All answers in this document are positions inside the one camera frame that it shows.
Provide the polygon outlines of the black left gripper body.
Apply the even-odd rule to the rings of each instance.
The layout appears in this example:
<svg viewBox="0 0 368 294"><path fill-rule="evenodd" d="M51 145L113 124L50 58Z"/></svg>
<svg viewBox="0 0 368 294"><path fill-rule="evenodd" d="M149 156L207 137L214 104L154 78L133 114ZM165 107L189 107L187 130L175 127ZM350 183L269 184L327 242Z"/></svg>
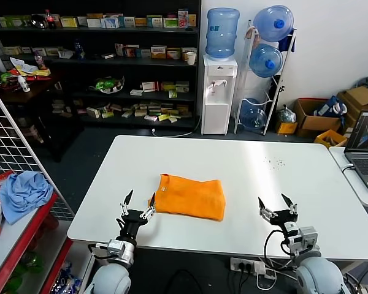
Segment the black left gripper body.
<svg viewBox="0 0 368 294"><path fill-rule="evenodd" d="M127 242L136 242L139 228L148 224L148 220L141 216L142 212L138 210L129 210L128 214L118 218L120 227L118 240Z"/></svg>

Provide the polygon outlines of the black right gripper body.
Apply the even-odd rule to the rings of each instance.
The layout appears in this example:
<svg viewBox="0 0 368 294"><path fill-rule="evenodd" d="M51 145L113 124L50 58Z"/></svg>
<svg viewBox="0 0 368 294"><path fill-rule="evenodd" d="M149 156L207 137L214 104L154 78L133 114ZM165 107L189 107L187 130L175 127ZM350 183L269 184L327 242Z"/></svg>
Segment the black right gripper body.
<svg viewBox="0 0 368 294"><path fill-rule="evenodd" d="M284 236L295 236L298 234L297 219L298 213L291 213L290 210L284 209L273 212L269 222L280 227Z"/></svg>

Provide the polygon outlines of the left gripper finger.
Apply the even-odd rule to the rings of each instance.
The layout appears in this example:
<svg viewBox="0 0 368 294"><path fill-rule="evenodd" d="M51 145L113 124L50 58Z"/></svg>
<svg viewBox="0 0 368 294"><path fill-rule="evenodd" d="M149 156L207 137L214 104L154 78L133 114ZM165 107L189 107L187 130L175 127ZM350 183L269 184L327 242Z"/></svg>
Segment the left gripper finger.
<svg viewBox="0 0 368 294"><path fill-rule="evenodd" d="M148 208L142 213L142 219L151 219L155 213L155 194L151 197L148 202Z"/></svg>
<svg viewBox="0 0 368 294"><path fill-rule="evenodd" d="M129 214L128 206L131 201L131 197L134 190L132 189L127 196L125 196L124 201L120 204L121 206L121 216L127 216Z"/></svg>

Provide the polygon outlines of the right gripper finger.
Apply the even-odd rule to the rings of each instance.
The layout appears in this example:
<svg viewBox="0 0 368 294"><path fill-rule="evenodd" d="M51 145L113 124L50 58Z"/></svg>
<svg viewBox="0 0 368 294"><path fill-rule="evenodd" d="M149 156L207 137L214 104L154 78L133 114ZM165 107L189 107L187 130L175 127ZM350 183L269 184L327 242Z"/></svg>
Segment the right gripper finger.
<svg viewBox="0 0 368 294"><path fill-rule="evenodd" d="M266 208L263 201L258 198L259 201L259 215L265 220L271 220L276 217L276 213Z"/></svg>
<svg viewBox="0 0 368 294"><path fill-rule="evenodd" d="M287 209L284 209L283 212L284 213L289 213L289 214L298 214L298 212L297 212L297 203L293 203L293 201L283 193L281 193L281 196L282 196L285 204L288 207Z"/></svg>

